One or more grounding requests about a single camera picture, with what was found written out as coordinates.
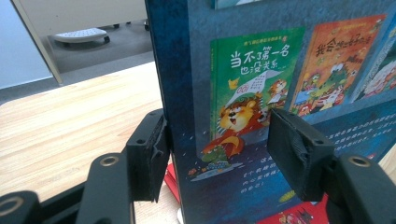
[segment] book cover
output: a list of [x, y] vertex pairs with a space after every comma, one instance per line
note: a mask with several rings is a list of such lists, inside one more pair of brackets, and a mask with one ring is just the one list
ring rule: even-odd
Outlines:
[[342, 104], [385, 17], [317, 25], [290, 111], [304, 116]]
[[396, 5], [393, 5], [373, 59], [365, 66], [350, 101], [367, 98], [396, 88]]
[[[224, 10], [214, 10], [210, 1], [202, 0], [146, 2], [184, 222], [256, 223], [301, 203], [266, 150], [266, 133], [260, 132], [265, 128], [241, 134], [243, 151], [230, 159], [217, 147], [202, 160], [201, 152], [213, 141], [211, 42], [305, 27], [303, 53], [293, 75], [297, 80], [317, 24], [380, 15], [393, 0], [375, 5], [371, 0], [260, 1]], [[287, 104], [292, 85], [296, 83], [290, 84]], [[377, 161], [395, 143], [395, 97], [385, 91], [304, 119], [336, 143], [337, 153], [352, 151]], [[261, 141], [250, 141], [248, 135], [260, 136]], [[231, 146], [236, 139], [230, 139]], [[224, 159], [232, 166], [220, 162], [208, 167]]]
[[211, 42], [212, 140], [268, 126], [268, 110], [285, 104], [303, 36], [296, 28]]
[[225, 7], [235, 7], [252, 2], [260, 2], [262, 0], [211, 0], [212, 7], [215, 9]]

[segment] orange book cover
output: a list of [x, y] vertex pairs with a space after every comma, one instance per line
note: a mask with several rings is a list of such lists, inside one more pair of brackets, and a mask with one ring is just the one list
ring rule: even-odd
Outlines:
[[304, 116], [343, 103], [385, 17], [376, 15], [317, 25], [290, 111]]

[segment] gray floor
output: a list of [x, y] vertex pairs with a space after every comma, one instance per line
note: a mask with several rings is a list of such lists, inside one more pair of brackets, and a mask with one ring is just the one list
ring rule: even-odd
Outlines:
[[[99, 28], [107, 31], [109, 43], [97, 40], [65, 47], [49, 38], [64, 86], [154, 61], [150, 34], [145, 30], [144, 21], [121, 23], [119, 28], [113, 25]], [[60, 86], [52, 77], [2, 89], [0, 105], [56, 88]]]

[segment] table surface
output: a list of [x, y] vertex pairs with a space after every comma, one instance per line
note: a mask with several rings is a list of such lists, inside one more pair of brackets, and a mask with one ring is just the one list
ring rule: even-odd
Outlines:
[[[0, 195], [34, 190], [40, 201], [86, 180], [91, 162], [121, 152], [143, 117], [162, 108], [155, 63], [0, 106]], [[396, 183], [396, 147], [380, 162]], [[163, 184], [158, 203], [134, 203], [137, 223], [178, 223]]]

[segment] red book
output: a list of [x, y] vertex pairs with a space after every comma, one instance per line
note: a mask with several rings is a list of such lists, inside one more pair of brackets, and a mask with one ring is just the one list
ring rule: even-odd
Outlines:
[[328, 224], [326, 202], [327, 195], [319, 203], [301, 203], [257, 224]]
[[173, 195], [175, 196], [176, 200], [178, 203], [180, 203], [180, 196], [178, 195], [178, 190], [177, 190], [177, 179], [175, 175], [175, 167], [173, 163], [170, 163], [168, 167], [166, 168], [166, 174], [165, 177], [163, 178], [165, 181], [165, 184], [168, 186], [168, 188], [171, 190]]

